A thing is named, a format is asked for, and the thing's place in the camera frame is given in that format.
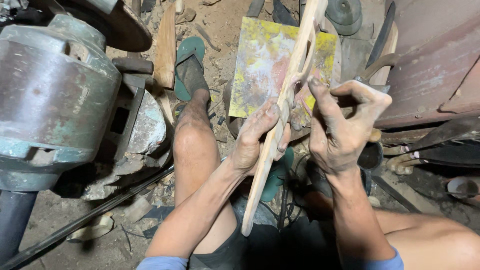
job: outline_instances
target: blue sleeve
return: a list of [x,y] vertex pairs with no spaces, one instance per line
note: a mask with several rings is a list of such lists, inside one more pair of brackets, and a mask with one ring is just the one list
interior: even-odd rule
[[148,257],[138,266],[137,270],[186,270],[188,259],[179,257]]
[[345,270],[403,270],[403,261],[398,250],[395,251],[395,257],[389,260],[364,260],[357,258],[345,258],[343,260],[343,269]]

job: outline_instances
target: black shorts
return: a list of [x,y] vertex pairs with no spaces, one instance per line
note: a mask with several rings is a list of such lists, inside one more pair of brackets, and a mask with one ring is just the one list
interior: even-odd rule
[[237,228],[211,254],[192,254],[190,269],[341,269],[332,221],[306,216],[281,232],[272,225],[254,224],[248,237]]

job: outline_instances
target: metal disc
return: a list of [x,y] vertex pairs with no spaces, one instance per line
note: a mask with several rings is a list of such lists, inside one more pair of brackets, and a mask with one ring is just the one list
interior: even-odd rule
[[339,35],[342,36],[351,36],[354,33],[358,32],[358,30],[361,27],[361,23],[363,21],[363,16],[360,14],[359,19],[352,25],[339,25],[336,22],[334,22],[328,14],[325,14],[327,19],[333,24],[333,27],[335,27],[335,30]]
[[360,0],[328,0],[326,13],[332,22],[339,25],[352,25],[361,15]]
[[86,0],[59,0],[73,17],[95,27],[107,39],[107,45],[116,49],[142,52],[152,46],[152,34],[133,10],[118,1],[106,14]]

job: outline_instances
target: dirt floor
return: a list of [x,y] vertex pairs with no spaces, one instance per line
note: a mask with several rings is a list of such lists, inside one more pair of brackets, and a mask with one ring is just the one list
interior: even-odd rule
[[[142,56],[148,60],[154,61],[156,50],[156,32],[163,11],[172,4],[170,0],[160,2],[156,0],[156,6],[151,12],[143,13],[142,20],[148,26],[148,29],[154,37],[153,46],[150,50],[143,52]],[[298,10],[298,2],[294,0],[282,0],[282,2],[291,10]],[[210,35],[212,40],[221,48],[218,52],[206,45],[204,58],[205,78],[211,88],[212,104],[216,105],[213,111],[216,116],[211,120],[213,130],[217,134],[221,129],[226,129],[226,124],[218,125],[217,121],[221,116],[225,116],[225,108],[222,100],[222,93],[226,87],[223,80],[229,80],[235,72],[236,54],[238,48],[240,25],[242,16],[247,13],[250,5],[249,0],[220,0],[211,5],[200,5],[199,0],[184,0],[185,8],[193,8],[196,11],[196,17],[192,22],[177,25],[177,34],[183,33],[182,38],[189,36],[200,36],[195,29],[195,24],[201,25]],[[260,13],[259,19],[273,21],[265,10]],[[110,58],[126,56],[126,52],[113,48],[108,48],[107,55]],[[179,102],[170,91],[168,93],[171,108]],[[234,145],[234,138],[228,132],[228,141],[218,143],[220,153],[226,156]],[[293,144],[295,152],[294,164],[297,164],[300,157],[308,153],[306,146],[308,141],[297,141]],[[435,175],[428,170],[416,169],[415,173],[408,177],[418,181],[418,179],[428,179],[432,183],[440,183],[443,176]],[[173,206],[173,197],[175,195],[174,176],[170,179],[164,179],[164,184],[156,187],[151,193],[143,195],[155,206]],[[431,187],[436,191],[441,191],[441,186]],[[372,196],[380,202],[380,206],[385,209],[407,212],[396,200],[389,196],[380,187],[372,190]],[[479,212],[470,206],[459,204],[449,199],[446,195],[435,197],[440,201],[441,209],[446,216],[459,221],[473,230],[480,233]],[[142,219],[132,223],[124,216],[124,209],[131,204],[132,200],[125,202],[122,206],[116,207],[111,212],[114,220],[114,228],[108,234],[80,244],[69,242],[59,243],[53,247],[44,256],[32,261],[24,269],[83,269],[83,270],[130,270],[135,269],[139,262],[144,258],[144,253],[150,243],[149,239],[144,237],[143,231],[158,226],[161,221],[157,219]],[[45,239],[48,235],[65,226],[69,222],[82,216],[87,211],[98,206],[101,202],[88,202],[80,199],[62,199],[51,191],[40,192],[33,209],[33,213],[25,232],[20,250],[25,249],[32,244]],[[275,199],[269,203],[274,212],[279,212],[280,196],[277,194]],[[122,227],[131,233],[122,231]]]

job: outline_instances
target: hand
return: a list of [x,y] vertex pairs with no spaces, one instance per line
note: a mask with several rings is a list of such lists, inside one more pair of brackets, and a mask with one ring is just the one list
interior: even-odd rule
[[[375,120],[392,98],[358,81],[347,81],[328,91],[317,78],[308,86],[316,99],[310,135],[310,153],[327,175],[357,171],[357,160],[365,147]],[[355,115],[345,119],[332,96],[351,96],[358,104]]]
[[[280,107],[276,102],[277,98],[269,98],[265,101],[257,111],[247,118],[239,131],[235,146],[228,158],[231,159],[234,170],[243,176],[255,174],[256,164],[263,146],[260,138],[276,125],[280,117]],[[290,125],[287,124],[278,144],[275,160],[282,157],[289,141]]]

